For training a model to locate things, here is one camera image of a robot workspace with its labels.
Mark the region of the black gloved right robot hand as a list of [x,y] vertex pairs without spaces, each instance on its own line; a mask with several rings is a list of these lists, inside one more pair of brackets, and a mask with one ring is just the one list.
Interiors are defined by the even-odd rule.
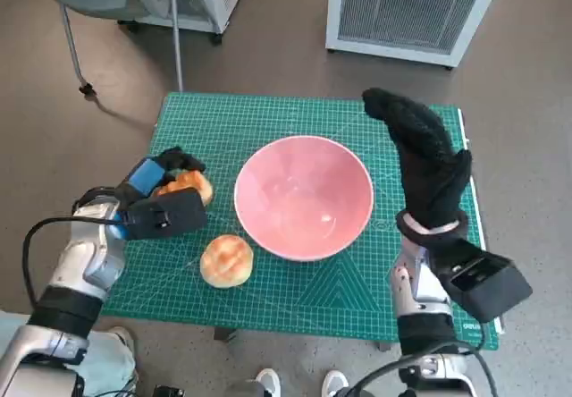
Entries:
[[428,106],[389,91],[362,93],[366,114],[383,122],[399,155],[405,210],[425,229],[459,220],[472,155],[455,151],[442,119]]

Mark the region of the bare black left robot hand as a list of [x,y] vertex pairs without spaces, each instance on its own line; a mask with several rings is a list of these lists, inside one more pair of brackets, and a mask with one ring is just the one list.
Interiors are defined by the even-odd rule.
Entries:
[[181,147],[168,148],[156,156],[139,161],[126,178],[114,189],[120,201],[119,208],[126,210],[132,204],[147,199],[158,188],[174,182],[178,172],[204,172],[206,166]]

